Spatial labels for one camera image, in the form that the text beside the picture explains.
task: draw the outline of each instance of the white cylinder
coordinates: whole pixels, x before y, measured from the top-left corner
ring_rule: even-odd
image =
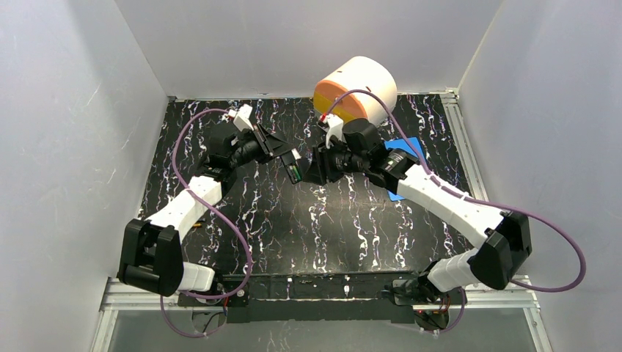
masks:
[[[352,89],[372,92],[389,110],[395,108],[398,100],[398,88],[391,73],[372,59],[355,56],[318,82],[313,93],[313,106],[318,113],[324,114],[335,99]],[[363,93],[354,93],[344,98],[332,113],[343,122],[365,118],[376,126],[388,116],[376,100]]]

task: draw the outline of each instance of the wall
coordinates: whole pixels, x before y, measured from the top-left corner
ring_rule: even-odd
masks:
[[[585,251],[582,285],[538,294],[556,351],[622,343],[621,17],[615,1],[506,1],[460,90],[490,197],[547,215]],[[570,282],[570,247],[539,224],[532,237],[533,282]]]
[[[167,98],[112,0],[3,1],[0,82],[0,350],[87,351]]]
[[[356,55],[401,92],[456,87],[501,0],[117,3],[168,95],[261,98],[311,96]]]

